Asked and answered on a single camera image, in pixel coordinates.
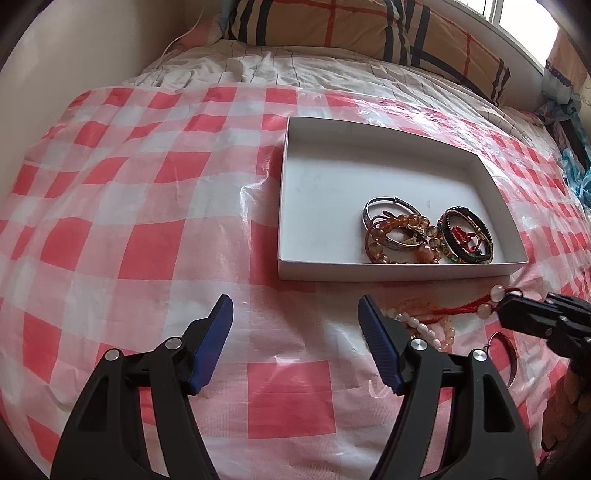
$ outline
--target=red string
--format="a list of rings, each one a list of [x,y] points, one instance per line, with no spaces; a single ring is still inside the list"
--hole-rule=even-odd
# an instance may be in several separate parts
[[[518,291],[523,296],[523,292],[521,291],[520,288],[510,287],[510,288],[505,289],[505,293],[511,293],[513,291]],[[471,301],[470,303],[466,303],[465,305],[462,305],[461,307],[455,307],[452,309],[434,309],[431,311],[431,313],[433,315],[460,315],[460,314],[464,314],[464,313],[476,313],[476,311],[480,305],[482,305],[483,303],[487,303],[490,300],[491,300],[491,294],[487,294],[477,300]],[[435,323],[436,321],[437,321],[436,319],[431,319],[431,320],[428,320],[423,323]]]

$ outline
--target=metal screw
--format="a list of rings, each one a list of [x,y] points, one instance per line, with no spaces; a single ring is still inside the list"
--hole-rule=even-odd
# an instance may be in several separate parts
[[[172,337],[166,340],[165,346],[168,350],[176,350],[183,344],[179,337]]]
[[[427,342],[425,340],[423,340],[422,338],[415,338],[410,342],[410,346],[413,347],[415,350],[425,350],[428,345]]]
[[[484,350],[474,350],[472,352],[472,356],[474,357],[475,360],[477,360],[479,362],[483,362],[484,360],[486,360],[488,358],[488,355],[486,354],[486,352]]]
[[[107,353],[105,353],[105,360],[112,362],[113,360],[117,360],[119,358],[119,351],[115,348],[112,348]]]

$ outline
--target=window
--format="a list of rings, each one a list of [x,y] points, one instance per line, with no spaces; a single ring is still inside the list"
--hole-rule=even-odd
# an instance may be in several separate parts
[[[456,0],[509,34],[542,66],[554,45],[558,25],[536,0]]]

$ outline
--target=red charm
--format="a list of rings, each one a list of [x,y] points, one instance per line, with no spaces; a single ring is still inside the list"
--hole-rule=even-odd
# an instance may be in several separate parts
[[[460,246],[469,254],[480,254],[480,245],[482,244],[482,238],[480,238],[474,232],[467,233],[462,230],[460,227],[453,226],[452,227],[452,234],[456,238],[457,242]],[[470,245],[470,241],[474,238],[478,239],[478,243],[476,246]]]

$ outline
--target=blue gripper pad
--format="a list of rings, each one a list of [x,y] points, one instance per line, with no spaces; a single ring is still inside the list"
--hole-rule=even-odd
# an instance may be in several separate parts
[[[400,374],[399,355],[384,324],[366,297],[361,298],[357,309],[359,326],[365,342],[378,367],[379,376],[385,385],[396,394],[402,394],[404,382]]]
[[[212,379],[233,318],[234,305],[230,297],[224,295],[213,308],[210,316],[200,320],[200,322],[209,322],[210,325],[193,358],[193,375],[189,384],[194,394],[198,394]]]

